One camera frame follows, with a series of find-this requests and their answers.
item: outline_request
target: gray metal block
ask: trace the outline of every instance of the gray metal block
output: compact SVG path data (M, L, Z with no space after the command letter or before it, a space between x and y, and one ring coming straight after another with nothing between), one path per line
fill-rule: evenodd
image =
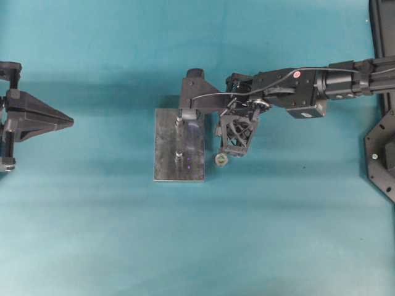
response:
M204 116L176 127L177 115L178 109L156 109L154 181L203 181Z

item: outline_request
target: blue cloth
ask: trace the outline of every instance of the blue cloth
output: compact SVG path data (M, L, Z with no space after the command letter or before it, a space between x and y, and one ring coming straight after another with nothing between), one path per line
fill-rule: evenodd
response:
M0 60L75 126L17 144L0 180L0 294L394 295L393 206L365 177L375 97L273 109L225 168L208 133L205 183L152 181L154 109L187 69L224 90L373 57L367 2L2 0Z

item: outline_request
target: bolt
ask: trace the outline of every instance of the bolt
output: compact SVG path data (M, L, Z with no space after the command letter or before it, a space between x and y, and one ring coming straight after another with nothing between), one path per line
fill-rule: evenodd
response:
M183 125L183 124L184 124L184 121L183 121L182 117L178 117L177 116L177 118L175 119L175 123L174 123L175 127L177 128L177 127L179 127L180 125Z
M181 150L177 150L177 151L175 152L175 158L176 158L176 160L181 159L182 156L183 156L183 154L184 154L184 153L183 153Z

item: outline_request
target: black cable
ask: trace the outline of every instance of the black cable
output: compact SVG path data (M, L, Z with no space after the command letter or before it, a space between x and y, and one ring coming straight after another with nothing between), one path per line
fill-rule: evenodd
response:
M317 71L317 70L321 70L321 71L335 71L335 72L348 72L348 73L360 73L357 70L349 70L349 69L340 69L340 68L320 68L320 67L304 67L304 68L296 68L290 72L288 72L283 78L280 78L276 81L274 81L273 83L270 83L269 85L266 85L264 88L259 88L259 89L255 89L253 91L249 91L249 92L213 92L212 94L202 94L200 96L196 96L193 97L192 99L190 99L190 107L192 108L192 103L193 101L197 100L197 99L201 99L202 97L210 97L210 96L250 96L251 94L256 94L256 93L261 93L262 91L265 91L268 88L271 88L272 86L283 82L284 80L288 79L288 77L290 77L293 73L297 72L297 71Z

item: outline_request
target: red dot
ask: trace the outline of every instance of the red dot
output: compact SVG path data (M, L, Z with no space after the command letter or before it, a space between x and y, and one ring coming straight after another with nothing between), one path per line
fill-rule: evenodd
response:
M300 71L296 71L294 73L294 78L299 78L302 75L302 73Z

